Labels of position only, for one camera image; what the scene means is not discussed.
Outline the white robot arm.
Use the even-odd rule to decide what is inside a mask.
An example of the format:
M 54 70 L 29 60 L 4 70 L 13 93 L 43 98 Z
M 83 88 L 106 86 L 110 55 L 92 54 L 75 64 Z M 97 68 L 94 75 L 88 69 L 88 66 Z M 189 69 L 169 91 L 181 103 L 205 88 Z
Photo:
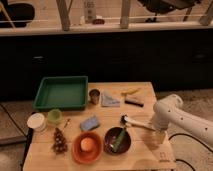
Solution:
M 183 111 L 182 106 L 183 100 L 176 94 L 158 100 L 153 105 L 154 128 L 164 132 L 170 123 L 176 124 L 213 148 L 213 122 Z

